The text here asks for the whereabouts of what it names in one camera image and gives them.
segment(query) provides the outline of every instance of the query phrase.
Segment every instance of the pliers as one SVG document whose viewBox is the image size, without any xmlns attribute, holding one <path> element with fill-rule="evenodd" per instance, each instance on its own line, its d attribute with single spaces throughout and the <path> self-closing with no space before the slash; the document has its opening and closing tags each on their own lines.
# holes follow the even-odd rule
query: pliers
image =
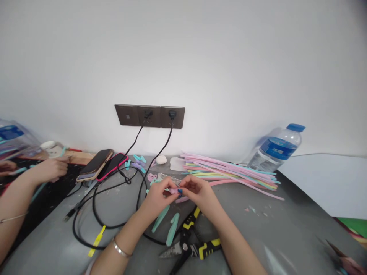
<svg viewBox="0 0 367 275">
<path fill-rule="evenodd" d="M 171 258 L 181 255 L 169 275 L 175 275 L 189 257 L 199 257 L 200 260 L 204 260 L 213 252 L 222 249 L 220 239 L 214 239 L 207 243 L 200 241 L 197 243 L 190 242 L 190 236 L 194 231 L 194 224 L 199 214 L 200 209 L 196 206 L 182 224 L 180 241 L 159 256 L 160 258 Z"/>
</svg>

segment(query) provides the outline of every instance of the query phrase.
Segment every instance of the bundle of pipe cleaners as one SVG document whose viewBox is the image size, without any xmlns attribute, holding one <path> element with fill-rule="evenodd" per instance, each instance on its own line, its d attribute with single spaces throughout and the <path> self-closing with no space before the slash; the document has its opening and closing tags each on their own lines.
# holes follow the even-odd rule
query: bundle of pipe cleaners
<svg viewBox="0 0 367 275">
<path fill-rule="evenodd" d="M 284 201 L 284 198 L 264 191 L 276 191 L 278 188 L 277 184 L 280 184 L 276 180 L 276 173 L 257 171 L 195 154 L 182 153 L 180 156 L 186 160 L 186 164 L 183 167 L 187 169 L 187 173 L 184 174 L 192 174 L 203 180 L 214 180 L 210 182 L 211 186 L 238 182 L 267 196 Z M 188 198 L 183 197 L 176 200 L 176 202 L 179 203 L 186 200 Z"/>
</svg>

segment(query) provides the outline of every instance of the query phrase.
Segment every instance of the power socket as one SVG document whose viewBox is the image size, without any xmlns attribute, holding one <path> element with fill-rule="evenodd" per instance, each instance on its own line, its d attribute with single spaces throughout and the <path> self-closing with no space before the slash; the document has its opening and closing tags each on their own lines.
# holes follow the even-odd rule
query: power socket
<svg viewBox="0 0 367 275">
<path fill-rule="evenodd" d="M 130 104 L 115 104 L 121 125 L 139 126 L 138 107 Z"/>
<path fill-rule="evenodd" d="M 138 105 L 138 117 L 140 126 L 143 126 L 143 122 L 145 121 L 144 127 L 161 127 L 160 106 Z"/>
<path fill-rule="evenodd" d="M 171 120 L 171 117 L 169 116 L 169 111 L 176 112 L 176 117 L 174 118 L 173 128 L 182 129 L 184 125 L 185 107 L 162 106 L 161 107 L 161 127 L 171 128 L 172 120 Z"/>
</svg>

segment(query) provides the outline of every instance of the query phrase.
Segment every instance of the pink phone case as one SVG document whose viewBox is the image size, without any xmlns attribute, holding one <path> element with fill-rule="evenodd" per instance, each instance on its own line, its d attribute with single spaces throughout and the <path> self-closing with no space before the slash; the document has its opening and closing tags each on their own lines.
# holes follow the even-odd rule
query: pink phone case
<svg viewBox="0 0 367 275">
<path fill-rule="evenodd" d="M 118 153 L 117 155 L 115 155 L 115 156 L 113 156 L 112 158 L 110 158 L 109 160 L 112 160 L 114 157 L 121 157 L 121 155 L 120 155 L 120 153 Z M 126 156 L 126 158 L 121 162 L 121 163 L 119 163 L 119 167 L 121 166 L 121 165 L 123 165 L 124 164 L 124 162 L 125 161 L 127 161 L 129 159 L 129 157 L 128 156 Z M 113 171 L 115 171 L 117 169 L 117 166 L 115 167 L 115 168 L 113 168 L 110 172 L 108 172 L 103 178 L 98 178 L 97 177 L 97 181 L 102 181 L 102 180 L 104 180 L 109 174 L 111 174 Z"/>
</svg>

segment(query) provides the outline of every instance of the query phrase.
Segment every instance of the bangle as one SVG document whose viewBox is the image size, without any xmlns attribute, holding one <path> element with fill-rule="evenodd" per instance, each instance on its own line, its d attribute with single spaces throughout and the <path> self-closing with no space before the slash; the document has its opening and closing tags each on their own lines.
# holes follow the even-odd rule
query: bangle
<svg viewBox="0 0 367 275">
<path fill-rule="evenodd" d="M 132 256 L 133 254 L 129 255 L 129 254 L 127 254 L 127 253 L 123 252 L 123 251 L 119 248 L 119 246 L 116 244 L 116 242 L 115 242 L 115 237 L 112 239 L 112 241 L 113 241 L 114 248 L 117 250 L 117 252 L 118 252 L 120 255 L 122 255 L 123 257 L 125 257 L 125 258 L 127 258 L 127 259 L 131 258 L 131 256 Z"/>
<path fill-rule="evenodd" d="M 2 219 L 2 220 L 0 220 L 0 224 L 1 224 L 1 223 L 4 223 L 4 222 L 7 222 L 7 221 L 10 221 L 10 220 L 18 219 L 18 218 L 20 218 L 20 217 L 25 216 L 26 214 L 28 214 L 28 212 L 27 212 L 27 213 L 25 213 L 25 214 L 22 214 L 22 215 L 19 215 L 19 216 L 13 217 L 13 218 L 9 218 L 9 219 Z"/>
</svg>

